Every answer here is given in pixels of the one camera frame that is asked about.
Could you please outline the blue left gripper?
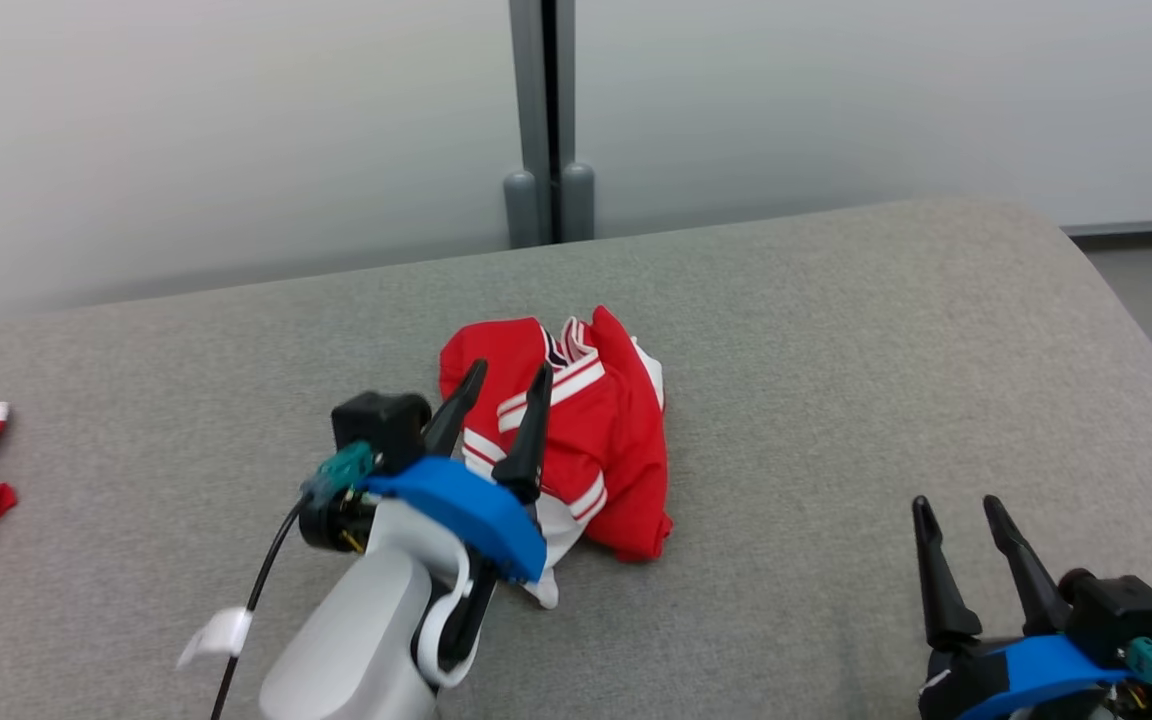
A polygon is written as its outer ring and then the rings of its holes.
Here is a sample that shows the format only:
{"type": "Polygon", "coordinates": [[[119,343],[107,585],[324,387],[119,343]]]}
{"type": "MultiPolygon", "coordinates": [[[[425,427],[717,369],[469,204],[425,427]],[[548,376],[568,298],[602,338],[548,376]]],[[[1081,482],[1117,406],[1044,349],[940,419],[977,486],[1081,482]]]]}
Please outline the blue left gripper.
{"type": "Polygon", "coordinates": [[[371,495],[397,498],[498,566],[505,579],[538,583],[547,564],[547,541],[522,503],[535,503],[541,475],[550,418],[553,370],[543,363],[525,393],[515,441],[497,462],[488,482],[449,458],[467,415],[476,406],[488,363],[473,361],[425,425],[426,455],[393,477],[371,473],[371,495]]]}

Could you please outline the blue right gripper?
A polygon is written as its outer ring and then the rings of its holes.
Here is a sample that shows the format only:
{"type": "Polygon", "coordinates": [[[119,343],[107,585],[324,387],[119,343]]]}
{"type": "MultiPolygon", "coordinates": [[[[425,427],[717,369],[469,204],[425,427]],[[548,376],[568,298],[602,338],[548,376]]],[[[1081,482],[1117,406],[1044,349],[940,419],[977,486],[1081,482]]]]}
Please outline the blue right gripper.
{"type": "MultiPolygon", "coordinates": [[[[973,646],[980,619],[961,596],[943,552],[943,532],[927,497],[911,502],[925,641],[933,651],[973,646]]],[[[1064,635],[1071,612],[1058,583],[1020,532],[1000,497],[982,501],[995,547],[1018,592],[1028,638],[996,647],[938,653],[922,687],[923,719],[998,719],[1016,711],[1093,691],[1129,679],[1126,667],[1102,667],[1064,635]]]]}

